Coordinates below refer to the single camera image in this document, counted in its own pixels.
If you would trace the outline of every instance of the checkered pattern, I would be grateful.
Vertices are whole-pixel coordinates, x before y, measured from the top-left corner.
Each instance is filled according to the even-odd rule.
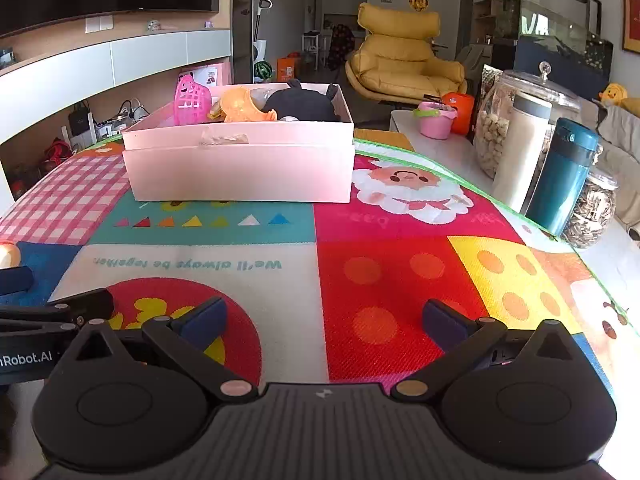
[[[75,156],[41,180],[0,221],[14,242],[85,244],[129,189],[121,155]]]

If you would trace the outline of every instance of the santa claus illustration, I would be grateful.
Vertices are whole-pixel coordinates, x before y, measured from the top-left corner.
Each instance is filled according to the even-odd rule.
[[[448,224],[466,214],[473,202],[452,180],[430,171],[372,160],[375,170],[354,170],[358,200],[396,215],[408,214],[427,224]]]

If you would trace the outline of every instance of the teal square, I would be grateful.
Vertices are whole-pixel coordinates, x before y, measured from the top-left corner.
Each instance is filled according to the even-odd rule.
[[[169,223],[169,218],[173,227],[159,226],[163,221]],[[183,227],[188,222],[196,226]],[[315,241],[310,203],[137,202],[129,190],[88,243],[243,245]]]

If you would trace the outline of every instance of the yellow armchair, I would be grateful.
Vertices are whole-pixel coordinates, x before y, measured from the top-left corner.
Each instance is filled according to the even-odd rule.
[[[437,12],[401,12],[360,4],[358,23],[371,34],[347,61],[350,84],[376,101],[419,104],[424,95],[466,92],[464,67],[434,56],[427,38],[440,35]]]

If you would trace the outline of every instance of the armchair headrest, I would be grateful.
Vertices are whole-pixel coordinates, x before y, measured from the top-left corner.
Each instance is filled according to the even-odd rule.
[[[440,15],[437,12],[403,12],[360,4],[358,24],[373,34],[394,38],[424,40],[440,35]]]

